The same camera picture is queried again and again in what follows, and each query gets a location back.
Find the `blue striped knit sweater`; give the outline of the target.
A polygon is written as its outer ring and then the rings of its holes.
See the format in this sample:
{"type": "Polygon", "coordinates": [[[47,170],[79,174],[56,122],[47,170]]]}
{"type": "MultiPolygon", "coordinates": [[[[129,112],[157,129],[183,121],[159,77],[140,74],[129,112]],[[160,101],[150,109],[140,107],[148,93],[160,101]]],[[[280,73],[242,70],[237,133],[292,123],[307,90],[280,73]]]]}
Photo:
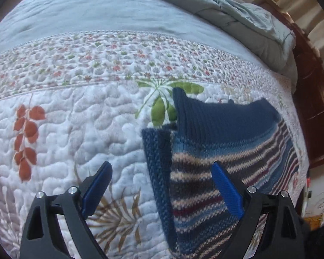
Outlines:
{"type": "Polygon", "coordinates": [[[266,100],[205,103],[181,88],[174,124],[142,131],[144,153],[165,239],[173,258],[215,258],[232,235],[232,215],[212,179],[219,162],[265,194],[288,187],[299,169],[283,117],[266,100]]]}

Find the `floral quilted bedspread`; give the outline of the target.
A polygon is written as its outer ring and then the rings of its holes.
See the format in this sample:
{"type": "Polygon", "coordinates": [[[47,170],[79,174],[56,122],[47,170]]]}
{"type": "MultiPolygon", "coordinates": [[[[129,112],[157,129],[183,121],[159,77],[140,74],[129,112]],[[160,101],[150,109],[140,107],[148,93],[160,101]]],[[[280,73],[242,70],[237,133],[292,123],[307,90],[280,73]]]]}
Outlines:
{"type": "Polygon", "coordinates": [[[216,258],[237,226],[220,161],[296,201],[309,168],[289,80],[236,39],[63,33],[0,52],[0,245],[19,258],[39,192],[113,168],[87,220],[109,258],[216,258]]]}

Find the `light blue duvet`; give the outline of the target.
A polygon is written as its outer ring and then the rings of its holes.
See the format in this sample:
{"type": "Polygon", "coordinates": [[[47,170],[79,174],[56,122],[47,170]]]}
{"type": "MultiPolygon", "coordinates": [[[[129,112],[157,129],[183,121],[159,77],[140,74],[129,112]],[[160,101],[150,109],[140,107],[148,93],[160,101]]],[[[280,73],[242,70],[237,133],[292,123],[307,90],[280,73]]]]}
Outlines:
{"type": "Polygon", "coordinates": [[[0,22],[0,53],[52,35],[105,30],[203,43],[297,85],[295,34],[268,11],[242,0],[22,0],[0,22]]]}

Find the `wooden bed frame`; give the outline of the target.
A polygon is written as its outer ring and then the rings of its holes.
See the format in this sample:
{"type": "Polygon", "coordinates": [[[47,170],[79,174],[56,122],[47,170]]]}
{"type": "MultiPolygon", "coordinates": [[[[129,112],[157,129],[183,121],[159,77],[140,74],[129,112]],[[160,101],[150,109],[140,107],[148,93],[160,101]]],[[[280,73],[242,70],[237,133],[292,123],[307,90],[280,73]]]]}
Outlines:
{"type": "Polygon", "coordinates": [[[292,18],[273,1],[255,0],[254,4],[272,13],[296,36],[293,50],[298,71],[293,95],[304,134],[310,167],[324,164],[324,68],[315,48],[292,18]]]}

